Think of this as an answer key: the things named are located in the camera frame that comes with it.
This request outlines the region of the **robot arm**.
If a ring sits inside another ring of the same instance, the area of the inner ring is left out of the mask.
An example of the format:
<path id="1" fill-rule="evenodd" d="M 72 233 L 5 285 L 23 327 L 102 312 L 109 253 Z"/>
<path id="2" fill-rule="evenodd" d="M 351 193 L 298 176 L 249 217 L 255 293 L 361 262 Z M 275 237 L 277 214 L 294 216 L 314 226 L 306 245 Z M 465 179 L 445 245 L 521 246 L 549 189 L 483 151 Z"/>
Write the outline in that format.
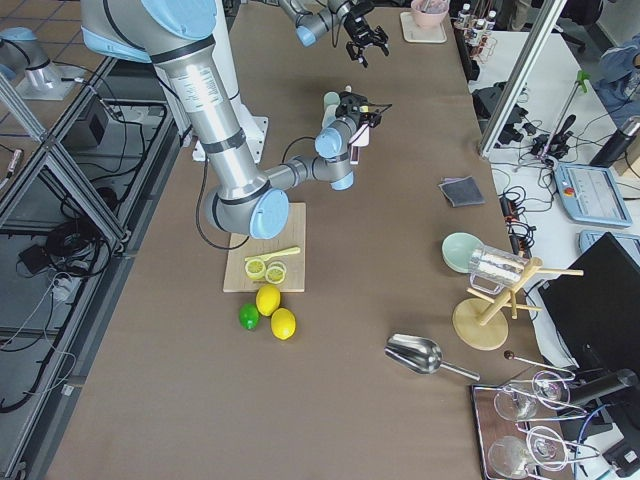
<path id="1" fill-rule="evenodd" d="M 354 179 L 349 147 L 376 127 L 383 106 L 341 92 L 335 118 L 315 139 L 315 156 L 295 157 L 262 171 L 214 60 L 216 35 L 227 25 L 216 1 L 84 1 L 85 45 L 96 53 L 151 64 L 175 91 L 206 159 L 220 181 L 205 201 L 208 221 L 255 239 L 276 237 L 289 215 L 287 190 L 313 179 L 335 190 Z"/>
<path id="2" fill-rule="evenodd" d="M 349 36 L 345 48 L 352 61 L 364 68 L 368 67 L 365 51 L 370 47 L 379 48 L 389 55 L 389 37 L 381 26 L 373 29 L 366 15 L 374 10 L 372 1 L 326 1 L 317 12 L 308 10 L 302 1 L 266 1 L 279 7 L 293 22 L 296 35 L 304 47 L 315 44 L 325 34 L 332 35 L 337 45 L 339 30 Z"/>

